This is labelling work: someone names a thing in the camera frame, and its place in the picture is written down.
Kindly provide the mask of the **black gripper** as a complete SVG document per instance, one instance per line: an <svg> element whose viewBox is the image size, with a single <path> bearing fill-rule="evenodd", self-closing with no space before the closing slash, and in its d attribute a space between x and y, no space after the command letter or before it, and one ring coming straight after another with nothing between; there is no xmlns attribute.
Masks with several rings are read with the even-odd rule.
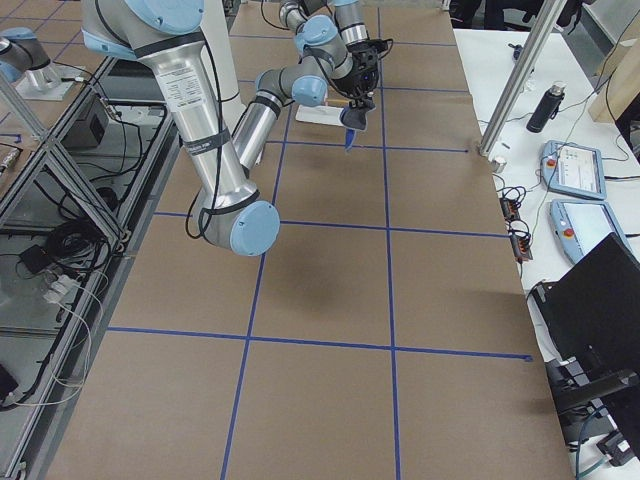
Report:
<svg viewBox="0 0 640 480"><path fill-rule="evenodd" d="M379 81L379 41L362 41L347 47L348 60L351 67L347 74L334 79L334 89L351 100L350 109L355 111L359 104L369 98L369 94L377 87ZM373 100L365 101L365 112L375 110Z"/></svg>

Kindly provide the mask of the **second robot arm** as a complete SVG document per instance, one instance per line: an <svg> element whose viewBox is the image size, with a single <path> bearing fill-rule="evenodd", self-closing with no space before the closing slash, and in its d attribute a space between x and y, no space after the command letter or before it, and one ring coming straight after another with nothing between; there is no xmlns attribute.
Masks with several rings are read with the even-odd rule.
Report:
<svg viewBox="0 0 640 480"><path fill-rule="evenodd" d="M62 101L72 86L27 27L1 32L1 74L25 100Z"/></svg>

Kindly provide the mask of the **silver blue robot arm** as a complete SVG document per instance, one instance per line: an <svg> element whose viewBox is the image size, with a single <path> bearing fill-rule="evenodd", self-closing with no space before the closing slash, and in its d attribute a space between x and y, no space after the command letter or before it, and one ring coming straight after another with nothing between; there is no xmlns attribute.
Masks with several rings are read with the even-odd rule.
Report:
<svg viewBox="0 0 640 480"><path fill-rule="evenodd" d="M356 1L284 1L279 24L293 34L299 59L262 73L238 124L228 127L201 28L203 2L85 1L81 8L88 49L153 72L202 182L193 215L198 236L242 256L263 254L279 233L277 209L249 174L281 110L291 102L319 106L335 91L347 100L341 124L365 130L379 64L392 48L391 40L369 35Z"/></svg>

